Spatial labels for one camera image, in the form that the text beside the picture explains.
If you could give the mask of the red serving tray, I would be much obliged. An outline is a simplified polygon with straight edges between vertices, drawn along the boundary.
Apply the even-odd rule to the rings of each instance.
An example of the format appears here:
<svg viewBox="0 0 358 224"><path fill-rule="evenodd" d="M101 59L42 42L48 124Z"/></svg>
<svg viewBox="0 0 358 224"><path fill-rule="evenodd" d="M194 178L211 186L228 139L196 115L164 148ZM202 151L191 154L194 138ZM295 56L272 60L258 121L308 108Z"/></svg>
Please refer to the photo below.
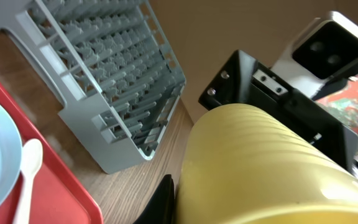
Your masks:
<svg viewBox="0 0 358 224"><path fill-rule="evenodd" d="M1 83L0 105L15 122L22 140L36 138L43 145L43 164L34 179L29 223L104 223L98 204Z"/></svg>

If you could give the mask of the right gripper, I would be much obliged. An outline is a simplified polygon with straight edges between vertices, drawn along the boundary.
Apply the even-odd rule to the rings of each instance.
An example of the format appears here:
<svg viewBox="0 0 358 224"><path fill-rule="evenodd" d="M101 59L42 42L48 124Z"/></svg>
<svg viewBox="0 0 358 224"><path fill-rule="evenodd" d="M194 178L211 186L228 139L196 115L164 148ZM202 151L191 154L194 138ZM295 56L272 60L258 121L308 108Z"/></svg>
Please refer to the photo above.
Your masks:
<svg viewBox="0 0 358 224"><path fill-rule="evenodd" d="M231 103L258 107L352 171L358 135L241 50L232 53L198 101L207 110Z"/></svg>

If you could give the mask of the yellow plastic cup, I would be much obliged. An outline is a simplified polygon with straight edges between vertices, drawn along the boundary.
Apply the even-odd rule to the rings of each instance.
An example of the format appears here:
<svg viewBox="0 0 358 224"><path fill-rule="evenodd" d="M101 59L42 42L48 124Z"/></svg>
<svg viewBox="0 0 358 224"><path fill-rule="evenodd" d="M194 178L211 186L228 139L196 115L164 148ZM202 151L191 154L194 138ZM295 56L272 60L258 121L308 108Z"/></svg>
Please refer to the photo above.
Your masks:
<svg viewBox="0 0 358 224"><path fill-rule="evenodd" d="M176 223L358 223L358 180L261 109L217 107L193 126Z"/></svg>

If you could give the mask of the white plastic spoon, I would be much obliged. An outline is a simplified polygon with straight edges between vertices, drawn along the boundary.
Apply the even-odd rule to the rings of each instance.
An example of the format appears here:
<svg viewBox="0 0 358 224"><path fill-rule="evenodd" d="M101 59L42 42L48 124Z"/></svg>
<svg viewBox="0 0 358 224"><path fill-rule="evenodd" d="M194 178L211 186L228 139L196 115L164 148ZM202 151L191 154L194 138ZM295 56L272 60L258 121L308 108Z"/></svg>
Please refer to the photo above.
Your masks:
<svg viewBox="0 0 358 224"><path fill-rule="evenodd" d="M40 140L30 139L22 148L22 188L13 224L29 224L34 179L43 163L43 146Z"/></svg>

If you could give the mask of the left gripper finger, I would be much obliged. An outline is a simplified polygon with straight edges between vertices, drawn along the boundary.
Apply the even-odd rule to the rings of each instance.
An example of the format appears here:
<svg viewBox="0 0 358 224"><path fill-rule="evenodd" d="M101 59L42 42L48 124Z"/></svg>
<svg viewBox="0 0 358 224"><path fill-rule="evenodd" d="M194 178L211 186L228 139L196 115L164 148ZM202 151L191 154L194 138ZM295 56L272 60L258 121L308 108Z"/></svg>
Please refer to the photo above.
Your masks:
<svg viewBox="0 0 358 224"><path fill-rule="evenodd" d="M167 174L134 224L171 224L174 202L174 182L172 176Z"/></svg>

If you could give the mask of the grey dishwasher rack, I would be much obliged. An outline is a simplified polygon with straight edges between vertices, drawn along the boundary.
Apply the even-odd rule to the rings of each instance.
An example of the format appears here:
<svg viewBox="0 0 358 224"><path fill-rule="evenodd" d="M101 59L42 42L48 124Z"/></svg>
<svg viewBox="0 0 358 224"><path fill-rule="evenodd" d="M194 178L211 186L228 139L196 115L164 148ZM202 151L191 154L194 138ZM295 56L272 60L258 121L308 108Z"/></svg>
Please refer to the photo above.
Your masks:
<svg viewBox="0 0 358 224"><path fill-rule="evenodd" d="M6 31L108 174L151 160L185 87L146 0L0 0Z"/></svg>

